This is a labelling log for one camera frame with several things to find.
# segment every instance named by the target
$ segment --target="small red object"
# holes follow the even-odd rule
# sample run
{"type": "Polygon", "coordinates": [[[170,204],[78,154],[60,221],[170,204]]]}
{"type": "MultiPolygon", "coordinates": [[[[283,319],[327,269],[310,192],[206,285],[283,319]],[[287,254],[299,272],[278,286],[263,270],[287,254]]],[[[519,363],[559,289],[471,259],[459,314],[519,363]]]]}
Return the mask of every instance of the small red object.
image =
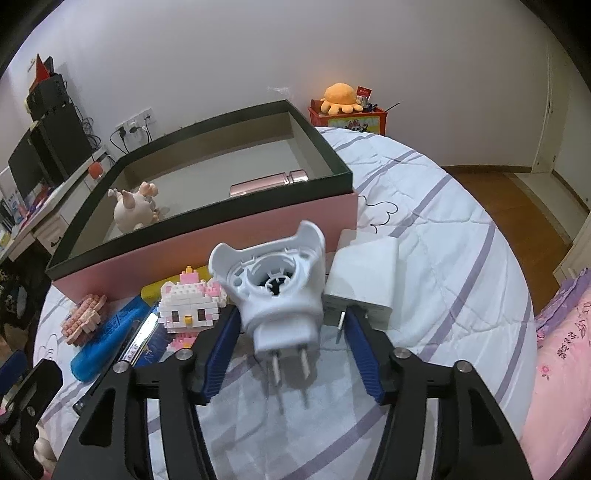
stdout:
{"type": "Polygon", "coordinates": [[[47,80],[49,78],[49,70],[43,65],[41,61],[41,57],[37,54],[37,59],[35,60],[35,81],[29,88],[29,92],[32,92],[34,88],[41,83],[43,80],[47,80]]]}
{"type": "Polygon", "coordinates": [[[371,95],[371,88],[357,87],[357,95],[360,97],[367,97],[371,95]]]}
{"type": "Polygon", "coordinates": [[[96,180],[103,174],[103,166],[95,161],[90,167],[88,167],[88,173],[90,173],[90,176],[96,180]]]}

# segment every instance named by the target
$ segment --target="white charger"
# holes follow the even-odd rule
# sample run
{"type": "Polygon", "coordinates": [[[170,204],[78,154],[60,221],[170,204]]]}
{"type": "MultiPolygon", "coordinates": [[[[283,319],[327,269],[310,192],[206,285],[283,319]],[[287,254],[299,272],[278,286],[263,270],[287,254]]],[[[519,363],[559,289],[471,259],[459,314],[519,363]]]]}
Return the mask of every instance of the white charger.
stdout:
{"type": "Polygon", "coordinates": [[[344,312],[358,305],[372,322],[387,325],[394,306],[398,240],[343,230],[324,287],[324,306],[344,312]]]}

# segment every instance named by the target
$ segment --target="computer monitor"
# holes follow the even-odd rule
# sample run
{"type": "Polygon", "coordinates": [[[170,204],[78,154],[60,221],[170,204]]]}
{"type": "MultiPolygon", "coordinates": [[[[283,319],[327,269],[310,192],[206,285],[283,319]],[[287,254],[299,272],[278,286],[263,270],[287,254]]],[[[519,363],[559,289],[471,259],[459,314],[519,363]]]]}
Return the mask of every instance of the computer monitor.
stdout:
{"type": "Polygon", "coordinates": [[[34,193],[37,185],[45,181],[40,163],[37,150],[31,143],[31,133],[27,130],[8,160],[14,183],[27,206],[27,197],[34,193]]]}

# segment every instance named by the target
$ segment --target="bed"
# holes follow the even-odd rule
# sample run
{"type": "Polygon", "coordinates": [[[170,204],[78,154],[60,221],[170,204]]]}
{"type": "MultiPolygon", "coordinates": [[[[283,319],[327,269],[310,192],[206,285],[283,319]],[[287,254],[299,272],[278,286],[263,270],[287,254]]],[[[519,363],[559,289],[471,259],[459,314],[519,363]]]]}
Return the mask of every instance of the bed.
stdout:
{"type": "MultiPolygon", "coordinates": [[[[537,343],[528,289],[505,238],[478,202],[424,155],[379,135],[318,130],[353,171],[358,229],[399,239],[396,308],[380,327],[394,345],[423,360],[473,363],[520,437],[537,343]]],[[[58,455],[77,420],[72,405],[90,386],[73,378],[69,363],[76,349],[59,333],[71,306],[51,288],[34,354],[35,362],[54,359],[64,372],[64,386],[42,418],[58,455]]],[[[286,361],[278,388],[266,365],[251,355],[248,339],[240,337],[220,394],[197,410],[219,478],[367,477],[386,409],[366,394],[337,329],[324,325],[321,336],[309,381],[299,364],[290,371],[286,361]]],[[[166,478],[154,401],[148,419],[155,478],[166,478]]],[[[436,424],[433,402],[419,478],[431,478],[436,424]]]]}

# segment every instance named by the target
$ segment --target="pink cushion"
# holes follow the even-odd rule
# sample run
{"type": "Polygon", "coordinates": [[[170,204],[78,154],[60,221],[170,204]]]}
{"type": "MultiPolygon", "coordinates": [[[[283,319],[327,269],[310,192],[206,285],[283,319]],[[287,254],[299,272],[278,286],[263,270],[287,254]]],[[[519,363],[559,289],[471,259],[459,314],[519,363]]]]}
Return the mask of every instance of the pink cushion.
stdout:
{"type": "Polygon", "coordinates": [[[591,288],[538,350],[531,407],[521,437],[535,480],[548,480],[591,417],[591,288]]]}

